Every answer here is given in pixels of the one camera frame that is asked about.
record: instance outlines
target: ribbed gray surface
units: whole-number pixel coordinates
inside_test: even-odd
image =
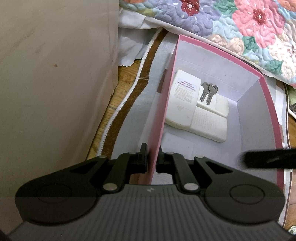
[[[10,234],[22,241],[280,241],[291,235],[277,223],[239,226],[210,213],[199,197],[174,185],[126,185],[104,195],[86,216],[69,224],[44,227],[24,222]]]

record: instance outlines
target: red flower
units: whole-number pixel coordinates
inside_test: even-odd
[[[188,16],[193,16],[198,14],[200,10],[199,0],[181,0],[182,6],[181,9],[183,12],[186,12]]]

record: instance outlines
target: silver screw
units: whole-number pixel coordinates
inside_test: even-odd
[[[188,191],[195,191],[199,188],[199,186],[195,183],[186,183],[184,185],[184,188]]]
[[[114,191],[117,189],[117,185],[115,183],[106,183],[103,185],[103,188],[106,191]]]

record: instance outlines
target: beige wall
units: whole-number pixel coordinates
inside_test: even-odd
[[[1,197],[86,158],[118,81],[117,29],[118,1],[0,1]],[[1,198],[0,229],[17,213]]]

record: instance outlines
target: quilt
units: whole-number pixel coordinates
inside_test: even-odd
[[[296,88],[296,0],[120,0],[119,5],[203,37]]]

